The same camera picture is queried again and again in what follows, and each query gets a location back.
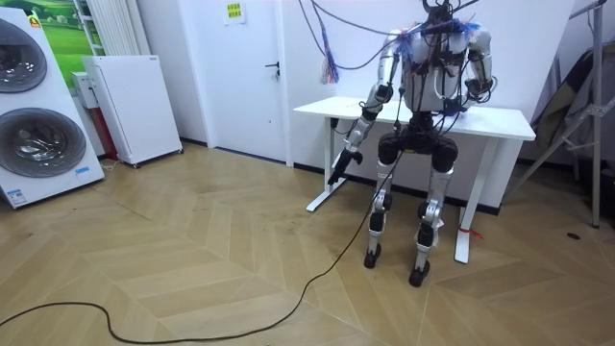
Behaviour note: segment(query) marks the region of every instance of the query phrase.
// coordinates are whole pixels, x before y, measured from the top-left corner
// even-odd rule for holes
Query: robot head
[[[429,0],[423,0],[423,8],[430,15],[427,19],[427,22],[430,24],[442,23],[453,19],[449,0],[442,0],[441,4],[436,0],[435,6],[430,5]]]

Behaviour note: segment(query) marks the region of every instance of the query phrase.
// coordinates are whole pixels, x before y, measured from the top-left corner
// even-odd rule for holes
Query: white door
[[[229,20],[239,4],[243,19]],[[189,2],[185,12],[194,64],[200,65],[211,144],[285,161],[275,1]]]

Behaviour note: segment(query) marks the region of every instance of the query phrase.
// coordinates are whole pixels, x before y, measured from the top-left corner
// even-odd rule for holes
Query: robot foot
[[[421,271],[418,268],[412,270],[412,274],[410,274],[410,278],[408,279],[408,281],[410,282],[412,286],[420,287],[421,284],[423,284],[423,280],[427,277],[429,273],[430,273],[430,262],[426,260],[423,271]]]
[[[363,260],[363,265],[365,266],[365,268],[368,269],[374,269],[374,267],[376,267],[376,261],[378,260],[378,257],[381,255],[381,245],[378,244],[378,246],[376,247],[376,253],[372,254],[369,251],[367,251],[367,253],[365,254],[365,259]]]

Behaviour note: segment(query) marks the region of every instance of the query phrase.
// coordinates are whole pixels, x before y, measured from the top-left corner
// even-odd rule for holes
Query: door handle
[[[278,67],[278,76],[280,76],[280,62],[265,65],[265,67]]]

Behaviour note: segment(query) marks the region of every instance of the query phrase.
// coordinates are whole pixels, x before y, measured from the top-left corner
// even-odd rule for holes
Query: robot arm
[[[476,77],[465,81],[468,92],[463,107],[466,109],[479,103],[494,86],[491,77],[491,35],[479,31],[476,41],[471,42],[469,48],[468,59]]]
[[[392,35],[386,37],[384,41],[378,68],[378,81],[372,87],[367,101],[362,105],[361,117],[344,139],[346,146],[333,163],[333,173],[329,178],[329,185],[337,183],[352,160],[357,161],[357,164],[361,164],[363,161],[363,156],[358,151],[358,147],[367,138],[376,117],[382,111],[382,106],[393,96],[393,77],[395,77],[395,71],[400,60],[399,53],[397,53],[399,46],[397,37],[401,32],[401,30],[391,31]]]

